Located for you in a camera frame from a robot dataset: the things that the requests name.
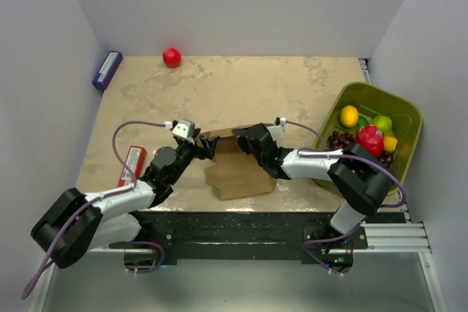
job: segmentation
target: red apple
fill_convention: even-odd
[[[162,53],[162,60],[167,67],[177,67],[181,64],[182,56],[177,49],[170,47],[169,49],[164,50]]]

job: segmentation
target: beige table surface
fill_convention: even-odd
[[[206,131],[280,116],[319,129],[343,86],[363,80],[357,58],[186,56],[180,67],[168,69],[160,57],[126,56],[102,97],[77,187],[116,187],[122,166],[111,138],[125,121],[187,118]],[[314,140],[295,126],[288,126],[287,134],[282,144],[288,147]],[[168,130],[128,126],[117,138],[123,157],[130,145],[146,148],[146,167],[158,148],[176,143]],[[334,211],[342,201],[310,179],[279,180],[270,194],[221,201],[205,184],[209,164],[194,160],[169,198],[152,210]]]

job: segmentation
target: red and white package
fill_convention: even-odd
[[[140,177],[141,169],[143,168],[143,163],[145,162],[146,150],[143,146],[130,146],[127,158],[125,159],[125,164],[132,170],[135,174],[135,177]],[[126,186],[132,182],[132,175],[128,170],[122,170],[120,179],[118,180],[117,186]]]

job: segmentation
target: fruit bin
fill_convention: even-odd
[[[349,132],[354,136],[358,127],[344,127],[339,119],[341,109],[347,105],[352,105],[358,109],[361,115],[366,116],[370,121],[378,115],[386,115],[393,122],[393,133],[399,143],[393,154],[393,162],[390,171],[402,183],[410,168],[411,159],[418,144],[419,135],[423,127],[423,116],[419,109],[402,98],[399,98],[387,91],[369,85],[367,83],[350,83],[343,87],[338,98],[336,98],[325,123],[320,129],[320,134],[327,140],[333,131],[338,133]],[[316,139],[314,148],[322,148],[320,139]],[[330,181],[314,180],[325,189],[339,194],[338,189]],[[393,185],[388,193],[395,194],[398,187]]]

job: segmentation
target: yellow lemon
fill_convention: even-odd
[[[388,153],[395,152],[397,145],[398,145],[398,140],[395,137],[383,138],[383,150],[387,151]]]
[[[352,128],[356,125],[359,119],[359,112],[352,105],[347,105],[341,109],[341,113],[339,115],[339,120],[343,124],[343,126],[347,128]]]

